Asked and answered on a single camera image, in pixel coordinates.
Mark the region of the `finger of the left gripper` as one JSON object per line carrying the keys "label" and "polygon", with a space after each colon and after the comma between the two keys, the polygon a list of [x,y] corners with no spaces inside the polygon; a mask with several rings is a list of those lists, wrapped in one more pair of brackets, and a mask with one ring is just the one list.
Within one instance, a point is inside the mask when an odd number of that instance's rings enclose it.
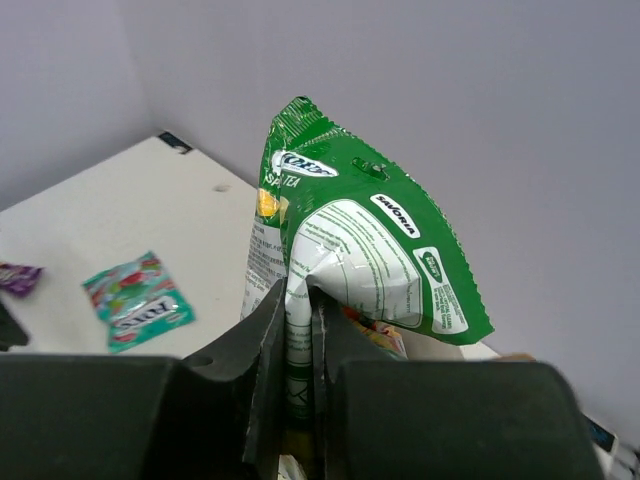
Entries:
{"label": "finger of the left gripper", "polygon": [[0,349],[23,347],[29,344],[29,335],[13,318],[3,303],[0,303]]}

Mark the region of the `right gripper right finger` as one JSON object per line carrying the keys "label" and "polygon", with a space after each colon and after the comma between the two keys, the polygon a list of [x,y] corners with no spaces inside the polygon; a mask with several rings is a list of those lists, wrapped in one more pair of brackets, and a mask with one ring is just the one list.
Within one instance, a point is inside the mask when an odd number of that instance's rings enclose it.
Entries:
{"label": "right gripper right finger", "polygon": [[405,358],[377,345],[362,333],[341,304],[320,289],[310,294],[312,315],[312,364],[314,398],[315,459],[319,477],[329,479],[343,461],[338,457],[340,442],[337,392],[339,370],[352,361],[388,361]]}

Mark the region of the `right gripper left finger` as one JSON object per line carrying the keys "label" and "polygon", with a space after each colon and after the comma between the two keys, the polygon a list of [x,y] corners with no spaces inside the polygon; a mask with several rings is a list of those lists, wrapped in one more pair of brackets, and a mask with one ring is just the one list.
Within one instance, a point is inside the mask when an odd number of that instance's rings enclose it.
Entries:
{"label": "right gripper left finger", "polygon": [[183,363],[199,393],[191,479],[275,479],[284,414],[284,297],[278,280],[258,307]]}

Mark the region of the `purple snack wrapper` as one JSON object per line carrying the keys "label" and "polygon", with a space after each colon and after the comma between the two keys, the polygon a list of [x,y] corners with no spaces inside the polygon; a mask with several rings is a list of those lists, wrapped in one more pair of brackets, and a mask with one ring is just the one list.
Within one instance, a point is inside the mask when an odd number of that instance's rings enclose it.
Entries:
{"label": "purple snack wrapper", "polygon": [[39,282],[44,269],[29,265],[2,262],[0,265],[1,290],[18,298],[31,294]]}

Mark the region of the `green Fox's tea candy bag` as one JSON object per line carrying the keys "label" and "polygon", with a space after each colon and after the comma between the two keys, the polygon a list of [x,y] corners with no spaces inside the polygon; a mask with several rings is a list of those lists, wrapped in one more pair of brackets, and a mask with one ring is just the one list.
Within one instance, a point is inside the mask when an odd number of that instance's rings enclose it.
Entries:
{"label": "green Fox's tea candy bag", "polygon": [[272,120],[259,170],[242,314],[285,285],[285,418],[313,415],[310,292],[451,345],[492,324],[450,223],[396,163],[307,97]]}

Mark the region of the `teal Fox's candy bag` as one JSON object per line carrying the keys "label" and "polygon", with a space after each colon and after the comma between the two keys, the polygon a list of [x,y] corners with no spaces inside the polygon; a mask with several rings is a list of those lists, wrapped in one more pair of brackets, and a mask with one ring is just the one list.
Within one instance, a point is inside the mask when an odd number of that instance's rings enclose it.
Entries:
{"label": "teal Fox's candy bag", "polygon": [[118,354],[196,320],[160,258],[148,251],[82,283],[96,317],[107,326],[107,351]]}

